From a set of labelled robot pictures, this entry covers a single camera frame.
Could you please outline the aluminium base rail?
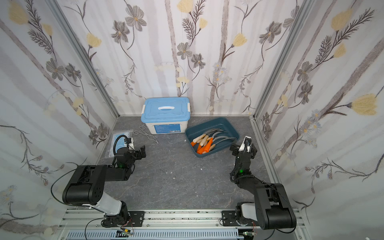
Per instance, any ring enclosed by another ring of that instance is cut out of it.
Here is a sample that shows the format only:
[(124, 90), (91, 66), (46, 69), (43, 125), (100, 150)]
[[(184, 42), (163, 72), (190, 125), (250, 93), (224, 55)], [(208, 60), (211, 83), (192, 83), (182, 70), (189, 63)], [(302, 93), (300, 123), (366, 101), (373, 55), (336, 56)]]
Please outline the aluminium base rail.
[(239, 225), (234, 210), (132, 210), (123, 228), (104, 228), (102, 214), (93, 210), (66, 211), (55, 240), (309, 240), (298, 210), (295, 231), (262, 230), (257, 224)]

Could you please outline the wooden handle sickle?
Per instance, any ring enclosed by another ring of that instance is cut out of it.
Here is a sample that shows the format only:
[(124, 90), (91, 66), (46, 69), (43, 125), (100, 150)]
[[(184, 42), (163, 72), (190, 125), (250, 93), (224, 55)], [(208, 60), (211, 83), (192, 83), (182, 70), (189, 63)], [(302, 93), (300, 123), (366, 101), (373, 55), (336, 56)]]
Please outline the wooden handle sickle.
[(223, 130), (219, 130), (217, 132), (210, 133), (209, 135), (206, 135), (203, 139), (201, 139), (199, 141), (200, 146), (204, 146), (206, 144), (206, 141), (208, 141), (211, 137), (214, 137), (215, 135), (222, 133), (222, 132), (223, 132)]
[(192, 142), (193, 142), (193, 143), (197, 143), (198, 140), (203, 139), (206, 135), (209, 135), (210, 133), (217, 132), (217, 131), (219, 131), (219, 130), (220, 130), (220, 129), (210, 129), (210, 130), (207, 130), (207, 131), (205, 131), (202, 135), (200, 135), (200, 136), (194, 138)]
[(236, 138), (221, 138), (219, 140), (213, 140), (213, 143), (211, 144), (210, 148), (209, 148), (209, 151), (213, 150), (216, 145), (220, 144), (221, 142), (224, 142), (224, 141), (234, 141), (236, 140)]

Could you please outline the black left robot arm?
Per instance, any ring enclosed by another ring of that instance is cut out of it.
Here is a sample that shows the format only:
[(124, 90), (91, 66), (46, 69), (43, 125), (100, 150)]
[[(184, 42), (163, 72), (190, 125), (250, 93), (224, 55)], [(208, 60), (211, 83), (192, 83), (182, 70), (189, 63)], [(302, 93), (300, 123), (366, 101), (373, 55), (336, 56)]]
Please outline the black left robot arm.
[(133, 223), (133, 215), (127, 204), (108, 195), (104, 188), (106, 182), (127, 181), (134, 173), (135, 162), (144, 159), (146, 146), (139, 150), (130, 147), (132, 140), (125, 135), (117, 137), (113, 144), (114, 159), (110, 165), (78, 165), (69, 171), (72, 177), (67, 183), (62, 199), (53, 193), (52, 197), (62, 205), (70, 207), (89, 207), (104, 214), (101, 225), (104, 228), (124, 228)]

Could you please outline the teal plastic storage tray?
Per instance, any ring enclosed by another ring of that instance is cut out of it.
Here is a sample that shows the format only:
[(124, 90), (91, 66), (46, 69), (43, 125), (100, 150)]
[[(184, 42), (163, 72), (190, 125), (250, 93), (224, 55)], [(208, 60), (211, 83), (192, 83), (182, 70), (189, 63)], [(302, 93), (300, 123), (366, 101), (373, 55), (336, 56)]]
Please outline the teal plastic storage tray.
[(239, 133), (226, 118), (216, 118), (187, 128), (185, 135), (198, 158), (224, 150), (240, 138)]

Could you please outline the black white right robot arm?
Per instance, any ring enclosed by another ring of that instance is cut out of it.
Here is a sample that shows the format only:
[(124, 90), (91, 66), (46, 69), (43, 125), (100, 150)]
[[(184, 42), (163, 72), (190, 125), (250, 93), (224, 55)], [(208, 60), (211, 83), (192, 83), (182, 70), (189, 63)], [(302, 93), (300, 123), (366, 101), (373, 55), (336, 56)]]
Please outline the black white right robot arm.
[(294, 232), (297, 218), (284, 186), (260, 180), (250, 170), (251, 160), (257, 153), (252, 139), (246, 137), (241, 145), (231, 145), (230, 150), (236, 157), (230, 181), (254, 196), (253, 203), (240, 204), (241, 216), (256, 221), (263, 230), (283, 233), (284, 229), (288, 229), (286, 234)]

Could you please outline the silver metal tongs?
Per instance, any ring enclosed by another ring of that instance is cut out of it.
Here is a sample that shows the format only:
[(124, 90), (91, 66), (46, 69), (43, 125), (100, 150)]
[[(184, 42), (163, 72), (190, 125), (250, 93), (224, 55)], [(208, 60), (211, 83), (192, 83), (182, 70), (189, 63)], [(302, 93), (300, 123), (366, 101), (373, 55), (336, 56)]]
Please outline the silver metal tongs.
[(154, 137), (154, 135), (150, 134), (150, 133), (147, 133), (146, 132), (146, 126), (145, 125), (142, 125), (139, 127), (139, 130), (135, 130), (133, 131), (133, 135), (137, 136), (137, 135), (143, 135), (143, 136), (146, 136), (148, 138), (148, 140), (151, 140), (151, 141), (154, 141), (156, 144), (158, 144), (158, 140)]

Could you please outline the white box with blue lid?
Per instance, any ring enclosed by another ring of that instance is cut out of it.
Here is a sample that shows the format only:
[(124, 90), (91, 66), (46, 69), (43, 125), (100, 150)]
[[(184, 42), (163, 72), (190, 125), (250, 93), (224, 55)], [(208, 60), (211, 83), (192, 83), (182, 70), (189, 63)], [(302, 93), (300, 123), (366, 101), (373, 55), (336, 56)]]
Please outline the white box with blue lid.
[(191, 117), (187, 97), (147, 99), (142, 108), (141, 121), (152, 135), (184, 133)]

